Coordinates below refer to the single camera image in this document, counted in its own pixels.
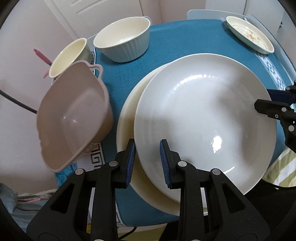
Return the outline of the cream plate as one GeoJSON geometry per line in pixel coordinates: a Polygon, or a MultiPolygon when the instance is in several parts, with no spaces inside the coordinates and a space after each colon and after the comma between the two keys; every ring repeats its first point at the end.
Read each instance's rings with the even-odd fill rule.
{"type": "MultiPolygon", "coordinates": [[[[137,109],[137,104],[147,84],[151,79],[167,64],[159,66],[151,71],[133,88],[128,95],[117,124],[116,131],[116,148],[117,151],[122,151],[126,147],[129,139],[134,138],[134,117],[137,109]]],[[[163,211],[165,213],[178,216],[180,213],[179,202],[167,197],[150,181],[145,171],[143,170],[138,157],[135,158],[133,173],[130,185],[133,190],[149,205],[163,211]]]]}

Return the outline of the large white plate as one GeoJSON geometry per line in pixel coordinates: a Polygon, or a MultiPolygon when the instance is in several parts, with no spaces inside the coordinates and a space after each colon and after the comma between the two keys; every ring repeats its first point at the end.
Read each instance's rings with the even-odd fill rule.
{"type": "Polygon", "coordinates": [[[220,169],[243,193],[262,178],[274,154],[276,121],[254,103],[270,100],[259,78],[240,62],[218,54],[192,54],[160,70],[142,92],[134,139],[142,168],[167,197],[159,144],[196,168],[220,169]]]}

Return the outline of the pink square handled dish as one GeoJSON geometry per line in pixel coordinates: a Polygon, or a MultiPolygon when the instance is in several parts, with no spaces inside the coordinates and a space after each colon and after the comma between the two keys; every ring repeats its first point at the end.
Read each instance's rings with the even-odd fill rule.
{"type": "Polygon", "coordinates": [[[113,113],[102,81],[103,67],[86,61],[71,64],[50,87],[37,111],[43,161],[58,173],[92,143],[111,131],[113,113]]]}

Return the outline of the white ribbed bowl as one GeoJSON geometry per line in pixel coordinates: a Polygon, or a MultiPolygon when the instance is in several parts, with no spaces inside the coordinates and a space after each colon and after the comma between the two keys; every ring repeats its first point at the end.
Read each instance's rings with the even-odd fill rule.
{"type": "Polygon", "coordinates": [[[149,47],[150,26],[151,21],[145,16],[117,20],[96,35],[93,45],[116,63],[133,61],[149,47]]]}

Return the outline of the cream round bowl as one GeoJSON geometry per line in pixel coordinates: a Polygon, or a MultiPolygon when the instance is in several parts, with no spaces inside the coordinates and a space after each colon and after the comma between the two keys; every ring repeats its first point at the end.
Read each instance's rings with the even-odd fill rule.
{"type": "Polygon", "coordinates": [[[73,41],[58,54],[49,69],[49,77],[57,78],[72,63],[80,60],[89,63],[92,61],[91,50],[87,44],[86,38],[73,41]]]}

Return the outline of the grey blue clothing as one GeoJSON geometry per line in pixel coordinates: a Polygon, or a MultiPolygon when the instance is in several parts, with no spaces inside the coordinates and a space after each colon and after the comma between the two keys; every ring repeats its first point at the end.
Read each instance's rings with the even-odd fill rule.
{"type": "Polygon", "coordinates": [[[1,200],[13,220],[26,232],[30,221],[56,191],[57,189],[51,189],[39,193],[17,194],[1,183],[1,200]]]}

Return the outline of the plate with orange pattern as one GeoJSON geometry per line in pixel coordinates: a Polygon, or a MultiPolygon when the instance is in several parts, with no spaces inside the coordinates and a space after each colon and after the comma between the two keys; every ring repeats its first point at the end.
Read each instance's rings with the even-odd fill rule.
{"type": "Polygon", "coordinates": [[[248,21],[236,16],[227,16],[226,23],[230,31],[251,49],[264,55],[274,53],[274,46],[268,37],[248,21]]]}

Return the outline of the blue tablecloth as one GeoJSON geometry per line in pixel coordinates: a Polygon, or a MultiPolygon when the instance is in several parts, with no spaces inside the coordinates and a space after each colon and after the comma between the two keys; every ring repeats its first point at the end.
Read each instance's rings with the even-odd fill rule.
{"type": "MultiPolygon", "coordinates": [[[[293,84],[275,54],[256,54],[241,43],[221,20],[177,21],[150,27],[149,47],[138,59],[118,64],[99,50],[92,50],[94,64],[103,66],[103,81],[108,89],[114,122],[111,132],[95,147],[94,160],[87,154],[86,164],[95,161],[94,168],[116,156],[116,128],[123,104],[138,82],[154,69],[180,57],[195,53],[220,54],[244,64],[267,89],[284,90],[293,84]]],[[[116,190],[117,224],[133,226],[158,225],[177,220],[177,216],[162,212],[142,199],[129,186],[116,190]]]]}

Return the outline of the black clothes rack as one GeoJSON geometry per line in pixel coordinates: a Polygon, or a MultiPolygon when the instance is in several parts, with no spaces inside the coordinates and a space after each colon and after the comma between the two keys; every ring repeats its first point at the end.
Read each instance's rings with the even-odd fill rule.
{"type": "Polygon", "coordinates": [[[19,107],[24,108],[24,109],[26,109],[26,110],[34,113],[34,114],[37,114],[37,111],[35,109],[33,109],[33,108],[31,108],[31,107],[23,104],[22,102],[16,100],[15,98],[11,97],[10,95],[8,95],[7,93],[5,93],[4,91],[0,90],[0,95],[2,97],[6,98],[7,100],[11,101],[12,103],[18,105],[19,107]]]}

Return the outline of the pink broom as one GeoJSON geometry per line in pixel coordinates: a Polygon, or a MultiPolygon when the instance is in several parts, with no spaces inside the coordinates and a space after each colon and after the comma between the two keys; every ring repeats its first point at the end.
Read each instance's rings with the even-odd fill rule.
{"type": "Polygon", "coordinates": [[[34,49],[34,53],[42,60],[44,61],[47,65],[51,66],[52,62],[44,55],[42,54],[39,50],[34,49]]]}

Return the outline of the white door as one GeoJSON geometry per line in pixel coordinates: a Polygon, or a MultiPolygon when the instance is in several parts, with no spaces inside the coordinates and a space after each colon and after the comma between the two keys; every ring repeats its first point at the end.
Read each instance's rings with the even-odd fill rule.
{"type": "Polygon", "coordinates": [[[48,0],[45,4],[73,39],[88,39],[117,20],[144,15],[140,1],[48,0]]]}

